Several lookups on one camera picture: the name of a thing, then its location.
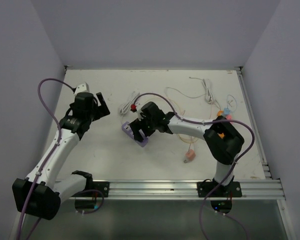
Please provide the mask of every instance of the purple plastic part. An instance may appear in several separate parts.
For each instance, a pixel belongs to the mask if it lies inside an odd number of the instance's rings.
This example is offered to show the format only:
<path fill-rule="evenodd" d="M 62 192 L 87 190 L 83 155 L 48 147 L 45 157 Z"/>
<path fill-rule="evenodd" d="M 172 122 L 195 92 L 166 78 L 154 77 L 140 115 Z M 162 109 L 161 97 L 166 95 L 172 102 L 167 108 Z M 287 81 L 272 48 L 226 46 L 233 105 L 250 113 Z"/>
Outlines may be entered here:
<path fill-rule="evenodd" d="M 144 147 L 148 143 L 148 138 L 144 135 L 142 131 L 140 131 L 141 136 L 143 137 L 143 141 L 139 142 L 134 139 L 134 133 L 132 132 L 131 127 L 129 126 L 130 122 L 126 121 L 122 125 L 122 131 L 124 131 L 130 138 L 132 138 L 137 144 L 139 144 L 140 147 Z"/>

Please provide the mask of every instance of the pink connector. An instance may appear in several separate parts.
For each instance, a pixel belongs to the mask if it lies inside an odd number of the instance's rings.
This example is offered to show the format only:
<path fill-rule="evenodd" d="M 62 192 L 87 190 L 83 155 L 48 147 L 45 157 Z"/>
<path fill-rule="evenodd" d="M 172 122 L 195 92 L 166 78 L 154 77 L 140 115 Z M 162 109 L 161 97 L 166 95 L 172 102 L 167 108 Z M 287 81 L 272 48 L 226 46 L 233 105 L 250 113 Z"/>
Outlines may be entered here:
<path fill-rule="evenodd" d="M 184 160 L 183 162 L 186 164 L 186 163 L 189 163 L 191 162 L 193 159 L 195 159 L 196 157 L 196 153 L 194 150 L 190 149 L 189 151 L 187 151 L 185 153 L 185 156 L 184 156 Z"/>

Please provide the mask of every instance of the red connector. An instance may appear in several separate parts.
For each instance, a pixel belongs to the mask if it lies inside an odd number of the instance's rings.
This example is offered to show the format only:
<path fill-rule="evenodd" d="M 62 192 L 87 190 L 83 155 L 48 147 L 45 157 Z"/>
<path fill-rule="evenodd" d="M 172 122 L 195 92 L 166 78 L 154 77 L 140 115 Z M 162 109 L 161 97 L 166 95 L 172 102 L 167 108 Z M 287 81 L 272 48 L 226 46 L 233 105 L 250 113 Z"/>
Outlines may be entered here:
<path fill-rule="evenodd" d="M 131 104 L 131 112 L 135 113 L 137 111 L 137 106 L 135 104 Z"/>

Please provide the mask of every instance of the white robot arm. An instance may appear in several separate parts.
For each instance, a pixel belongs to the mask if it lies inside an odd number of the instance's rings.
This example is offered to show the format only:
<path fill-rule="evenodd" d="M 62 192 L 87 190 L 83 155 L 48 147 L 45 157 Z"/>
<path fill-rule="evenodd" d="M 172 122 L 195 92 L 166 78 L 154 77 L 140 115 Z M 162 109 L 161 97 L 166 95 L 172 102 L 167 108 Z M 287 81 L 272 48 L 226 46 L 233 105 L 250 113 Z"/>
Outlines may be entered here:
<path fill-rule="evenodd" d="M 133 107 L 132 111 L 138 113 L 138 118 L 129 125 L 136 141 L 142 142 L 144 140 L 143 135 L 148 137 L 156 130 L 161 133 L 185 134 L 205 140 L 213 157 L 217 160 L 213 178 L 214 185 L 211 186 L 221 183 L 222 186 L 227 188 L 233 183 L 233 172 L 229 176 L 227 174 L 230 172 L 232 164 L 245 141 L 232 124 L 224 122 L 205 125 L 205 122 L 212 122 L 213 120 L 195 118 L 187 118 L 184 121 L 182 118 L 177 117 L 174 112 L 165 114 L 153 102 L 148 102 L 142 107 L 138 105 Z M 222 119 L 225 118 L 219 116 L 216 120 Z"/>
<path fill-rule="evenodd" d="M 102 94 L 100 92 L 96 94 L 100 103 L 98 105 L 97 98 L 89 92 L 89 86 L 86 83 L 78 85 L 74 95 L 74 103 L 70 104 L 70 108 L 60 120 L 61 138 L 59 142 L 59 130 L 57 130 L 51 145 L 39 163 L 25 179 L 17 178 L 12 185 L 19 212 L 22 211 L 34 182 L 35 187 L 25 213 L 47 220 L 57 214 L 60 205 L 69 197 L 93 187 L 92 175 L 82 171 L 75 171 L 65 180 L 56 183 L 57 176 L 68 155 L 88 131 L 90 124 L 110 114 Z"/>

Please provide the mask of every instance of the table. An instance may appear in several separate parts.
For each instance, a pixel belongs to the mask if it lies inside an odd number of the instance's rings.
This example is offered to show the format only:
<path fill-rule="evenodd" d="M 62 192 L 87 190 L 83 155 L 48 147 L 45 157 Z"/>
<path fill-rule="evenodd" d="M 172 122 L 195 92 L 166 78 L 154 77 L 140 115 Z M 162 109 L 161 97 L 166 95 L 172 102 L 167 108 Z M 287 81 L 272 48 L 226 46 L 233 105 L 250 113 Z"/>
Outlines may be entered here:
<path fill-rule="evenodd" d="M 156 132 L 142 148 L 121 130 L 123 122 L 131 122 L 137 117 L 136 113 L 129 112 L 122 119 L 118 114 L 118 106 L 127 100 L 132 91 L 165 95 L 165 87 L 171 87 L 188 96 L 202 95 L 204 88 L 201 81 L 189 77 L 210 79 L 212 91 L 222 108 L 227 106 L 228 95 L 235 97 L 237 109 L 233 119 L 251 126 L 235 70 L 68 70 L 64 81 L 73 87 L 86 82 L 91 92 L 102 92 L 111 114 L 91 124 L 89 131 L 68 156 L 57 179 L 65 179 L 75 170 L 89 172 L 94 179 L 108 181 L 212 179 L 217 161 L 203 140 L 199 139 L 193 144 L 196 158 L 192 162 L 183 163 L 189 144 L 182 142 L 177 135 Z M 211 118 L 217 116 L 219 109 L 207 104 L 203 96 L 192 99 L 173 89 L 167 93 L 182 111 L 185 110 L 185 117 L 209 119 L 210 114 Z M 149 100 L 165 113 L 171 111 L 164 101 L 155 96 L 144 96 L 139 102 L 144 104 Z M 73 101 L 74 95 L 63 86 L 55 110 L 57 119 L 65 115 Z M 245 139 L 244 150 L 251 142 L 251 135 L 243 126 L 236 124 L 235 127 Z M 52 124 L 47 145 L 51 143 L 56 130 L 57 127 Z M 262 163 L 263 159 L 255 144 L 237 164 L 235 179 L 264 180 Z"/>

